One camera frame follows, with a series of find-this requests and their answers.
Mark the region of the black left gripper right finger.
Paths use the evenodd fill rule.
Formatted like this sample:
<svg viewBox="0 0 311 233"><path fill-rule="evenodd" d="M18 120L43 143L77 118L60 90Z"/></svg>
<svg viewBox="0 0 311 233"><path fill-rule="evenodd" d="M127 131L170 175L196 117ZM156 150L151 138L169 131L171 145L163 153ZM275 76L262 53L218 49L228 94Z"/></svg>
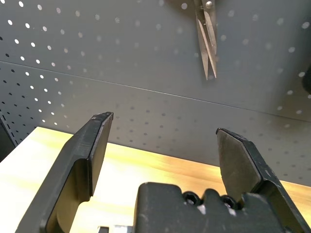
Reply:
<svg viewBox="0 0 311 233"><path fill-rule="evenodd" d="M309 233L307 222L255 144L224 128L216 131L222 180L229 196L241 200L254 193L271 204L281 225L293 233Z"/></svg>

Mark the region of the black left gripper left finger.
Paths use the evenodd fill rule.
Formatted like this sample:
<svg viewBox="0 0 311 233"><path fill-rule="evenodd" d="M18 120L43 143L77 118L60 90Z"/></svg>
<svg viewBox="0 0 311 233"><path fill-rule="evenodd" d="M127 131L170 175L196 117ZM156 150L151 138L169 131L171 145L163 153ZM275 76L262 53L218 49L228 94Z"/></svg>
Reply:
<svg viewBox="0 0 311 233"><path fill-rule="evenodd" d="M94 195L113 113L96 114L62 147L17 233L68 233L77 209Z"/></svg>

